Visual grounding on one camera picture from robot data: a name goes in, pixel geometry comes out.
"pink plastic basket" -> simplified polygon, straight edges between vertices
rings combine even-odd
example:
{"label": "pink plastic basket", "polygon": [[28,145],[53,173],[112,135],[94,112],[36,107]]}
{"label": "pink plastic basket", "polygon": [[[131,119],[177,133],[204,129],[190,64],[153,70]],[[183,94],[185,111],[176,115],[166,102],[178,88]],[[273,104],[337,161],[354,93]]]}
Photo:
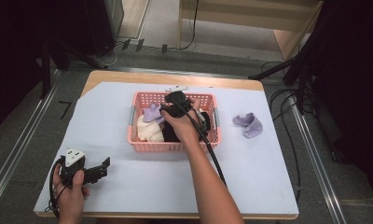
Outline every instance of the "pink plastic basket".
{"label": "pink plastic basket", "polygon": [[[181,143],[177,142],[142,142],[137,134],[137,119],[143,115],[143,108],[148,108],[152,103],[165,104],[164,96],[168,92],[138,91],[134,94],[131,115],[129,117],[128,141],[138,152],[159,152],[159,151],[183,151],[185,150]],[[208,132],[207,139],[216,147],[221,142],[221,128],[219,126],[219,117],[215,97],[207,93],[186,93],[186,97],[201,99],[200,108],[210,116],[211,130]],[[201,148],[207,150],[204,142],[200,142]]]}

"lavender fabric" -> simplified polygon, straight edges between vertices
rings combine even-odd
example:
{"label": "lavender fabric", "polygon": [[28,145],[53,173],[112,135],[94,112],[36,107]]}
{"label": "lavender fabric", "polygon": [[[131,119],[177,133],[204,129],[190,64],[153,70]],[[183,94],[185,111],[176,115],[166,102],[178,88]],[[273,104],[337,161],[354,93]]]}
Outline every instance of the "lavender fabric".
{"label": "lavender fabric", "polygon": [[243,118],[238,115],[236,118],[233,119],[233,123],[246,127],[244,130],[244,135],[247,138],[253,138],[262,133],[263,130],[262,123],[254,115],[254,113],[248,113]]}
{"label": "lavender fabric", "polygon": [[164,121],[163,116],[159,112],[160,105],[151,104],[149,108],[143,108],[144,118],[143,122],[148,123],[152,120],[155,120],[157,124],[160,124]]}

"white paper sheet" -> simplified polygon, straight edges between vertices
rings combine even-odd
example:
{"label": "white paper sheet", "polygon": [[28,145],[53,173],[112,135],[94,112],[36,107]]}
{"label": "white paper sheet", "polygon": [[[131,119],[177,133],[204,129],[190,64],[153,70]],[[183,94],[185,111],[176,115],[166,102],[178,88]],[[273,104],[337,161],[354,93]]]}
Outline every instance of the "white paper sheet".
{"label": "white paper sheet", "polygon": [[[137,153],[127,142],[131,101],[137,91],[166,85],[103,82],[80,98],[55,161],[69,148],[85,151],[86,168],[111,158],[108,176],[88,185],[85,212],[198,212],[184,152]],[[298,214],[277,135],[263,91],[189,87],[215,95],[222,142],[214,149],[228,188],[244,215]],[[254,112],[263,125],[247,139],[232,119]],[[48,178],[35,211],[48,206]]]}

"floor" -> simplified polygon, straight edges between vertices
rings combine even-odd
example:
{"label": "floor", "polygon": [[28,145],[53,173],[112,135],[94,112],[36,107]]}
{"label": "floor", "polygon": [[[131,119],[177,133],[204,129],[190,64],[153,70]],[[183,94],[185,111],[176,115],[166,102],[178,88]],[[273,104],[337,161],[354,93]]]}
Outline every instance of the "floor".
{"label": "floor", "polygon": [[[155,32],[147,31],[149,24],[147,21],[152,15],[157,13],[155,10],[147,11],[144,27],[141,30],[140,38],[145,38],[145,45],[163,43],[172,43],[173,39],[167,37],[154,37]],[[269,39],[269,32],[256,30],[255,39]],[[196,38],[197,46],[204,45],[204,38]],[[215,42],[218,46],[233,46],[221,52],[215,51],[215,47],[207,48],[202,52],[169,50],[167,53],[161,53],[161,49],[145,47],[136,52],[135,46],[128,49],[116,50],[117,62],[109,66],[110,70],[119,70],[125,67],[156,69],[167,71],[185,71],[195,73],[196,76],[226,77],[226,78],[246,78],[248,75],[256,75],[261,70],[266,70],[276,63],[268,61],[280,61],[276,56],[280,54],[278,47],[272,42],[259,44],[251,47],[249,53],[244,52],[243,47],[234,46],[235,43],[225,44],[228,40],[221,38]],[[114,61],[114,55],[109,52],[107,55],[99,58],[103,62]],[[68,71],[61,71],[53,76],[56,91],[52,98],[47,101],[40,101],[39,95],[41,86],[35,87],[23,102],[13,111],[7,120],[0,127],[0,172],[8,155],[14,148],[20,149],[19,164],[15,167],[12,175],[9,177],[7,186],[4,187],[3,194],[0,197],[0,223],[54,223],[53,218],[37,217],[33,213],[36,199],[43,186],[47,176],[49,166],[53,161],[67,129],[69,120],[73,115],[75,101],[83,89],[85,81],[91,69],[79,60],[72,60],[72,67]],[[267,94],[268,101],[271,95],[277,90],[284,89],[281,82],[283,76],[279,72],[269,78],[262,80]],[[280,96],[273,104],[273,117],[280,113],[280,104],[285,95]],[[59,103],[72,102],[70,110],[61,119],[66,105]],[[47,106],[45,113],[38,118],[39,124],[31,132],[31,136],[20,147],[18,140],[25,125],[35,112],[37,106]],[[291,130],[291,137],[296,146],[297,159],[300,168],[301,191],[298,203],[300,215],[295,220],[254,220],[247,223],[346,223],[333,220],[323,195],[314,168],[311,164],[311,158],[307,151],[305,142],[301,136],[296,123],[296,118],[291,111],[284,114],[287,128]],[[331,159],[329,145],[323,135],[320,124],[314,116],[306,114],[304,119],[307,121],[312,139],[317,147],[324,168],[332,183],[334,191],[337,194],[347,223],[372,223],[373,224],[373,192],[366,181],[366,176],[354,165],[349,163],[339,164]],[[284,160],[287,166],[288,174],[292,184],[297,192],[297,170],[296,160],[290,145],[290,140],[286,134],[283,123],[280,119],[274,121],[279,142],[283,150]],[[83,223],[95,223],[95,218],[84,217]]]}

